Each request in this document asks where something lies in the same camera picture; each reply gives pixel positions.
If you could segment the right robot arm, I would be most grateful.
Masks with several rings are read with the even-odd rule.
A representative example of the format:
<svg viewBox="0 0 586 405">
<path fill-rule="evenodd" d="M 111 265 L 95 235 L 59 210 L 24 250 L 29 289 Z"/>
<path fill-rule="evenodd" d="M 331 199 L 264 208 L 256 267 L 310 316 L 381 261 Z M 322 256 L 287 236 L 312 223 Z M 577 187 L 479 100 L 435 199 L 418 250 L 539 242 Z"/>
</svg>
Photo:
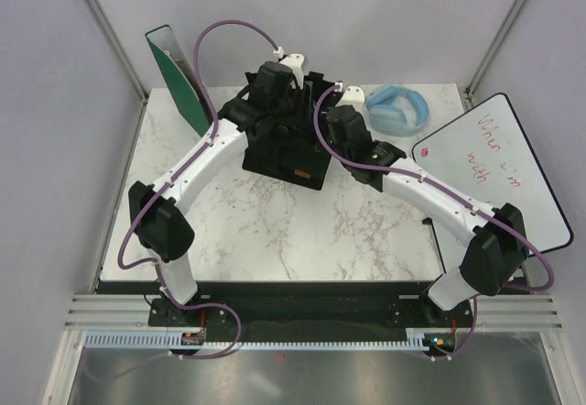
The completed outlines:
<svg viewBox="0 0 586 405">
<path fill-rule="evenodd" d="M 498 294 L 526 260 L 527 248 L 517 239 L 526 232 L 524 219 L 513 204 L 493 207 L 429 176 L 400 148 L 374 140 L 348 104 L 320 113 L 318 125 L 355 180 L 418 208 L 465 246 L 461 263 L 426 289 L 418 309 L 425 323 L 441 325 L 461 301 Z"/>
</svg>

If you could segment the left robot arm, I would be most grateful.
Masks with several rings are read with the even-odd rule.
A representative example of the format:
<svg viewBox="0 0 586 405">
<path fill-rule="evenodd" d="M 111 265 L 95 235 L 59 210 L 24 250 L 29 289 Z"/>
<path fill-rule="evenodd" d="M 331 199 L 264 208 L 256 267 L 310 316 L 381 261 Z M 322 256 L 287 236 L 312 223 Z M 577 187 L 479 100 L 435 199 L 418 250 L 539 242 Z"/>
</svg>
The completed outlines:
<svg viewBox="0 0 586 405">
<path fill-rule="evenodd" d="M 201 315 L 189 250 L 195 231 L 187 212 L 209 182 L 233 159 L 244 170 L 319 190 L 330 158 L 316 148 L 311 125 L 314 83 L 303 73 L 303 55 L 267 61 L 248 73 L 247 85 L 226 102 L 210 130 L 178 164 L 151 184 L 128 193 L 130 232 L 153 253 L 161 289 L 172 300 L 169 315 L 191 325 Z"/>
</svg>

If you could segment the black canvas bag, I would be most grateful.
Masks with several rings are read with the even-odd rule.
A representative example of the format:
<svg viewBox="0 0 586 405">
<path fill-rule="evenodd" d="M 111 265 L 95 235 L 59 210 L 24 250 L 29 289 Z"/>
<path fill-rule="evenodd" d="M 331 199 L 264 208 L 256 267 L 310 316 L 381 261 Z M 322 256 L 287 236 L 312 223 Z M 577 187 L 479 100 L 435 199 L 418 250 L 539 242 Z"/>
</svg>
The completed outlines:
<svg viewBox="0 0 586 405">
<path fill-rule="evenodd" d="M 243 169 L 312 190 L 320 190 L 331 156 L 319 144 L 312 117 L 320 96 L 335 85 L 311 71 L 305 81 L 314 82 L 312 134 L 299 135 L 289 124 L 289 91 L 296 85 L 293 75 L 258 70 L 248 72 L 248 95 L 244 107 L 255 112 L 245 130 L 248 148 Z"/>
</svg>

